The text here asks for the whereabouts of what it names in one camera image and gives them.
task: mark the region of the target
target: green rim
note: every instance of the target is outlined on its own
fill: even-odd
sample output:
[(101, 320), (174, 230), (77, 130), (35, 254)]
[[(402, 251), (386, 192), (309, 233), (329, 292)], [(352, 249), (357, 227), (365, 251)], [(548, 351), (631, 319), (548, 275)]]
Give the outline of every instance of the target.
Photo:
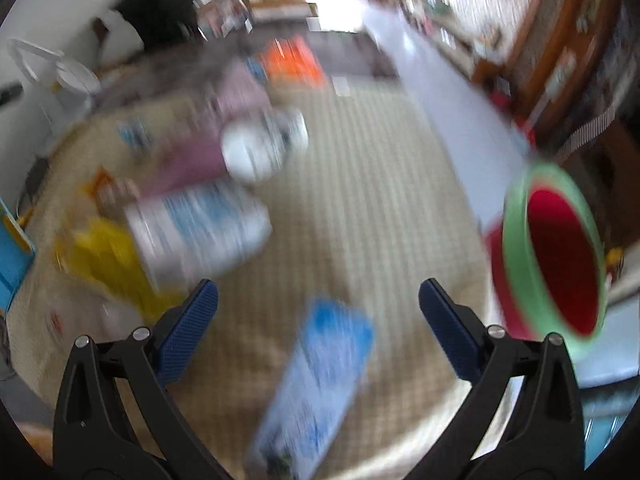
[[(537, 184), (556, 190), (567, 200), (593, 248), (598, 273), (598, 315), (589, 336), (576, 332), (556, 309), (536, 260), (527, 222), (527, 205), (531, 189)], [(561, 333), (572, 356), (582, 354), (600, 333), (604, 322), (607, 303), (604, 250), (586, 200), (563, 170), (553, 164), (539, 164), (514, 184), (505, 200), (502, 246), (505, 274), (525, 322), (540, 337), (549, 332)]]

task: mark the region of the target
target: pink cloth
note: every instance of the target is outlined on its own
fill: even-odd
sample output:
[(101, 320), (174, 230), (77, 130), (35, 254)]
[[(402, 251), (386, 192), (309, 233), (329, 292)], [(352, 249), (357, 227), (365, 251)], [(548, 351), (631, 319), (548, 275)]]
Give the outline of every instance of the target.
[(222, 128), (232, 119), (270, 107), (267, 92), (244, 62), (233, 62), (218, 87), (211, 107), (215, 112), (208, 112), (198, 121), (196, 132), (171, 146), (158, 173), (142, 186), (141, 197), (160, 196), (226, 176), (220, 147)]

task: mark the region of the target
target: striped strap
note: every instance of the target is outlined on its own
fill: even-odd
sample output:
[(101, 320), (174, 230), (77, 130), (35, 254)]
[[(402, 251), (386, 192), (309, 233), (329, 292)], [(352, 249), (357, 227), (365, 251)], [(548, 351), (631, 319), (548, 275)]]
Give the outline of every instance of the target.
[(599, 116), (575, 130), (554, 155), (554, 162), (560, 166), (576, 150), (593, 142), (604, 130), (609, 128), (615, 118), (616, 106), (612, 104)]

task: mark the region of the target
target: white floor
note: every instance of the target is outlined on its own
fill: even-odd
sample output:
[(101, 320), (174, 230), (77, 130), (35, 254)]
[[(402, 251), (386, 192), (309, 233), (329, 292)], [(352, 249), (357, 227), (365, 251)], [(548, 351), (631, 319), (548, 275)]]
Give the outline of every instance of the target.
[(322, 28), (357, 30), (363, 25), (369, 31), (440, 134), (481, 226), (497, 219), (507, 188), (527, 162), (516, 133), (486, 95), (395, 9), (359, 0), (308, 1), (318, 4)]

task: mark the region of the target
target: metal screw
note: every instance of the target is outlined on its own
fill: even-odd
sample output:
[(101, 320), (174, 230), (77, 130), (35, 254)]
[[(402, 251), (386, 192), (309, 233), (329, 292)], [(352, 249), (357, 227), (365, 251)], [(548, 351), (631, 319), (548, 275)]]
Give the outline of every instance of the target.
[(487, 329), (487, 332), (494, 339), (502, 339), (507, 334), (507, 331), (503, 329), (500, 325), (491, 325)]
[(151, 335), (151, 331), (146, 326), (141, 326), (133, 331), (133, 339), (136, 341), (144, 341)]
[(552, 345), (556, 345), (556, 346), (562, 346), (562, 342), (564, 341), (562, 339), (562, 336), (560, 334), (557, 334), (555, 332), (552, 332), (551, 334), (549, 334), (549, 342)]
[(84, 348), (89, 344), (89, 336), (87, 335), (79, 335), (76, 337), (76, 346), (78, 348)]

